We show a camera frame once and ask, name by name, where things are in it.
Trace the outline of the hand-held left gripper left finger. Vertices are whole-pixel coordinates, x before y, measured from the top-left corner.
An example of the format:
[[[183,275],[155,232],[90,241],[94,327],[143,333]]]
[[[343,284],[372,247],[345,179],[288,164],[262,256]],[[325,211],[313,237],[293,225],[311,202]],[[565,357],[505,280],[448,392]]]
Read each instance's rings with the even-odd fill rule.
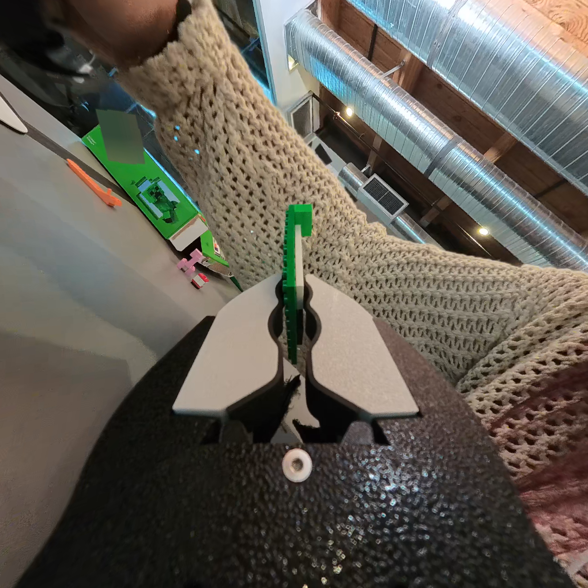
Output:
[[[272,275],[225,305],[187,373],[172,410],[241,423],[269,442],[286,411],[282,276]]]

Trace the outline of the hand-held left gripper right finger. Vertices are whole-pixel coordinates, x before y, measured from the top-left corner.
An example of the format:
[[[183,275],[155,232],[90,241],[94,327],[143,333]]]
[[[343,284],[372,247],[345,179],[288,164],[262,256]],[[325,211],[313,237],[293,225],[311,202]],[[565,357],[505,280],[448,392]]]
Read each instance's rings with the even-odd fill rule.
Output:
[[[305,277],[306,405],[319,422],[311,442],[342,442],[359,423],[384,442],[378,422],[420,415],[372,315],[354,299]]]

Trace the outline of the green and white lego plate assembly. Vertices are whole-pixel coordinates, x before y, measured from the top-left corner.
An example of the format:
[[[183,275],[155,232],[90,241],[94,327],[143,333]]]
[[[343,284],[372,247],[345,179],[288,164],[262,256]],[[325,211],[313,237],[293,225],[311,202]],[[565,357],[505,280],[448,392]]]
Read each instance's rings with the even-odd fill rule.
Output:
[[[290,205],[285,216],[282,294],[288,359],[292,364],[298,363],[298,347],[303,340],[305,276],[302,239],[312,235],[312,228],[312,205]]]

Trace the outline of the person's right forearm knit sleeve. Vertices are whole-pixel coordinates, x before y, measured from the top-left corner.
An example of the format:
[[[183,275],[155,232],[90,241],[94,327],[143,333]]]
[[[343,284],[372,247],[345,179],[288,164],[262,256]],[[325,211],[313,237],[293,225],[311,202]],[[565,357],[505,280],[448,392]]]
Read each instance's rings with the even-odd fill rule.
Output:
[[[282,267],[285,213],[311,203],[305,269],[386,321],[458,390],[587,385],[587,275],[484,261],[369,224],[254,80],[210,1],[121,72],[244,289]]]

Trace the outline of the pink lego pig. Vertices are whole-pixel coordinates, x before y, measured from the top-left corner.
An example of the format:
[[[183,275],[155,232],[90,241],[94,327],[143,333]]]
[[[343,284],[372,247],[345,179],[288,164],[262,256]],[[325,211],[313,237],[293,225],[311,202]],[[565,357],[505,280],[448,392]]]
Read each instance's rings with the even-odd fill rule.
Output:
[[[194,249],[190,254],[189,258],[183,258],[177,263],[177,268],[184,272],[184,275],[189,281],[194,279],[194,276],[199,273],[196,265],[201,263],[203,254],[199,249]]]

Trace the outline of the green lego box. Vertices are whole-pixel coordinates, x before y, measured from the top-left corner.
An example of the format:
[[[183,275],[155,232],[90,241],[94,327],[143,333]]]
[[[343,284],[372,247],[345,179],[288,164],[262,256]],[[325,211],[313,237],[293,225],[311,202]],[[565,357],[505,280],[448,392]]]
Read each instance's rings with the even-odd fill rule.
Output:
[[[99,126],[82,141],[177,251],[184,251],[208,231],[200,209],[148,150],[143,150],[143,164],[109,160]]]

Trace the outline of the orange lego brick separator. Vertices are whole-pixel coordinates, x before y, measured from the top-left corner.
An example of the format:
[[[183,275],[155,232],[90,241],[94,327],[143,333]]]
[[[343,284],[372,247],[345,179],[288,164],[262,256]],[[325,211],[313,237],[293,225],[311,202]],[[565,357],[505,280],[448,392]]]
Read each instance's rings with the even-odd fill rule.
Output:
[[[76,164],[72,159],[67,158],[66,163],[73,173],[83,181],[83,183],[89,187],[92,192],[99,197],[99,199],[111,208],[122,206],[122,201],[117,198],[113,193],[112,189],[108,188],[104,190],[101,188],[82,168]]]

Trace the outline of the person's right hand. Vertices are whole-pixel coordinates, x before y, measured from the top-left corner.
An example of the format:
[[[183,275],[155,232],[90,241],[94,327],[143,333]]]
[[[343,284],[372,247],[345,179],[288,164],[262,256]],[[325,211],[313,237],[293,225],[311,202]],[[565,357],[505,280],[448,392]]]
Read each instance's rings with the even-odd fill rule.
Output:
[[[47,19],[104,61],[140,65],[177,39],[190,1],[47,1]]]

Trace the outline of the green instruction booklet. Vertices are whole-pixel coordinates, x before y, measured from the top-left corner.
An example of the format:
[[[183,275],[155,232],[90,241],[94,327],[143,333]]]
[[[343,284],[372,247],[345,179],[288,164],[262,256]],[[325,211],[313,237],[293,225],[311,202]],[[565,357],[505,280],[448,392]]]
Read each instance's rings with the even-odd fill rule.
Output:
[[[202,258],[199,264],[202,265],[205,269],[227,278],[237,287],[240,292],[242,292],[243,289],[241,285],[232,273],[229,267],[229,263],[224,258],[224,254],[210,230],[202,233],[202,235],[199,237],[199,243],[202,254]]]

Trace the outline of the white vent grille unit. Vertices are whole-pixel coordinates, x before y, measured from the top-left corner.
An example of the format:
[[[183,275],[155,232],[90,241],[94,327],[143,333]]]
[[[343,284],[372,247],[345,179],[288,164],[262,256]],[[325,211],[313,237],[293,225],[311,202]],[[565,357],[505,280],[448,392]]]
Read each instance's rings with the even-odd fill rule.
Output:
[[[400,216],[409,203],[377,174],[366,178],[357,188],[357,200],[387,227]]]

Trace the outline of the person's torso in knit sweater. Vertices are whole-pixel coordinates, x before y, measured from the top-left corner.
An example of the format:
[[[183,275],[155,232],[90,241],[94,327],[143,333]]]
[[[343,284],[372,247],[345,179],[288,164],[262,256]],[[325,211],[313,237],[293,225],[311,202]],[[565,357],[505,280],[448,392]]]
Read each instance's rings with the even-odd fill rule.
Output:
[[[577,587],[587,587],[587,353],[486,366],[458,391],[480,419],[526,513]]]

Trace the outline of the white mat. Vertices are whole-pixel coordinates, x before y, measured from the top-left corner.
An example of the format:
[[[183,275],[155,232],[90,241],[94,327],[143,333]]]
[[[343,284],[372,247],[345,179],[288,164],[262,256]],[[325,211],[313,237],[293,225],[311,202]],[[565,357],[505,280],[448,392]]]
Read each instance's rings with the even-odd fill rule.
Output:
[[[18,134],[28,134],[28,128],[9,102],[1,95],[1,123]]]

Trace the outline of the long silver ventilation duct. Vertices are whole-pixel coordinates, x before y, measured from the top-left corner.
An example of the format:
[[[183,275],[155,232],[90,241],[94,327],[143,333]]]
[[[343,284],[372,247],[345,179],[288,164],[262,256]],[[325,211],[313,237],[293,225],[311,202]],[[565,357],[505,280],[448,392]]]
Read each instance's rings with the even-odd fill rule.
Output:
[[[445,196],[525,264],[587,272],[587,241],[302,9],[285,25],[290,55]]]

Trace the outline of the white wall vent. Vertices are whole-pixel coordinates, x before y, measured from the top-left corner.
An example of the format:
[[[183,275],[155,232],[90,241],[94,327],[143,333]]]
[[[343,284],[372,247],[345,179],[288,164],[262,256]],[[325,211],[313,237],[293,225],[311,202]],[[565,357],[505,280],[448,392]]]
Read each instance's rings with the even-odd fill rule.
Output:
[[[290,125],[305,141],[320,128],[320,104],[313,92],[293,104],[287,111]]]

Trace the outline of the large silver ventilation duct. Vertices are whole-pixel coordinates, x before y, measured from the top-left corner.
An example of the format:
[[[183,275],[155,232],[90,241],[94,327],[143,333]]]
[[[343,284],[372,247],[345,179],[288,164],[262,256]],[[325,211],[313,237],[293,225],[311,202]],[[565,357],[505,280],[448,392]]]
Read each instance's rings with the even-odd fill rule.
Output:
[[[587,194],[587,56],[525,1],[350,1]]]

